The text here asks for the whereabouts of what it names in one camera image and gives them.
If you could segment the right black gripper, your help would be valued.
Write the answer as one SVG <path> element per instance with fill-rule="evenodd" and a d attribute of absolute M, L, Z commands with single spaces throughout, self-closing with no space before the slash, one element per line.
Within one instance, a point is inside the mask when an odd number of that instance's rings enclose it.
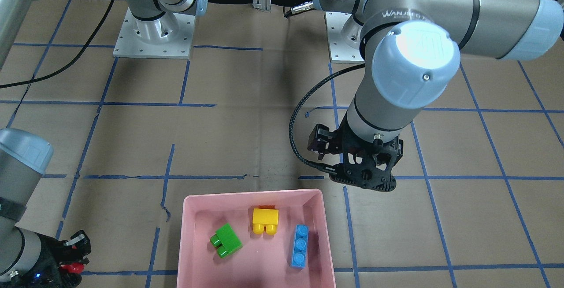
<path fill-rule="evenodd" d="M 79 230 L 69 240 L 57 240 L 32 232 L 40 241 L 40 253 L 30 270 L 18 276 L 18 288 L 77 288 L 81 274 L 69 274 L 59 266 L 80 262 L 89 263 L 91 240 L 84 230 Z"/>

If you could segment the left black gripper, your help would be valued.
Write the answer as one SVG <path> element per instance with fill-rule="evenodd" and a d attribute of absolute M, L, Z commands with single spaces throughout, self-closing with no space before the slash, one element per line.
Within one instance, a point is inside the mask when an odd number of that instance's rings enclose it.
<path fill-rule="evenodd" d="M 316 152 L 318 160 L 326 154 L 343 155 L 342 163 L 312 163 L 312 167 L 329 174 L 332 181 L 379 192 L 391 192 L 397 187 L 392 169 L 403 156 L 403 140 L 399 137 L 389 142 L 381 139 L 367 142 L 356 136 L 346 123 L 336 131 L 316 124 L 308 140 L 308 150 Z"/>

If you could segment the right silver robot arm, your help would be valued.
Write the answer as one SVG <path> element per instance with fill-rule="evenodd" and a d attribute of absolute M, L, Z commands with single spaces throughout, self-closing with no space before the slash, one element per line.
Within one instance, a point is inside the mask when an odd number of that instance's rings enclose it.
<path fill-rule="evenodd" d="M 1 62 L 32 2 L 1 0 Z M 128 13 L 115 57 L 185 59 L 192 24 L 203 16 L 208 0 L 127 0 Z M 54 149 L 41 137 L 16 128 L 0 132 L 1 286 L 3 288 L 76 288 L 89 262 L 91 244 L 83 230 L 57 240 L 17 226 L 26 204 L 44 176 Z"/>

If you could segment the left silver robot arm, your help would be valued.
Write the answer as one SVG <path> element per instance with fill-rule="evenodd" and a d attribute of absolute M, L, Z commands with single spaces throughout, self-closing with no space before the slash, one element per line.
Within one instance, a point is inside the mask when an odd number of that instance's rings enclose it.
<path fill-rule="evenodd" d="M 336 72 L 300 100 L 289 123 L 296 157 L 341 184 L 390 192 L 393 166 L 403 156 L 401 131 L 435 101 L 455 76 L 461 53 L 501 60 L 533 60 L 546 53 L 563 28 L 555 0 L 313 0 L 315 9 L 350 13 L 361 26 L 356 41 L 363 64 Z M 318 124 L 305 159 L 293 137 L 295 118 L 322 85 L 357 69 L 364 78 L 335 131 Z"/>

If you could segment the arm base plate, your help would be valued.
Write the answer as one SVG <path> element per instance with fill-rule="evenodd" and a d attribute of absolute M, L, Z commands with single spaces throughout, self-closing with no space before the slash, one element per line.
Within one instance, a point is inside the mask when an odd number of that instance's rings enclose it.
<path fill-rule="evenodd" d="M 129 59 L 190 59 L 197 18 L 165 13 L 153 21 L 141 21 L 127 10 L 113 51 Z"/>
<path fill-rule="evenodd" d="M 326 12 L 327 41 L 330 48 L 330 62 L 361 64 L 364 59 L 359 51 L 361 25 L 352 14 Z"/>

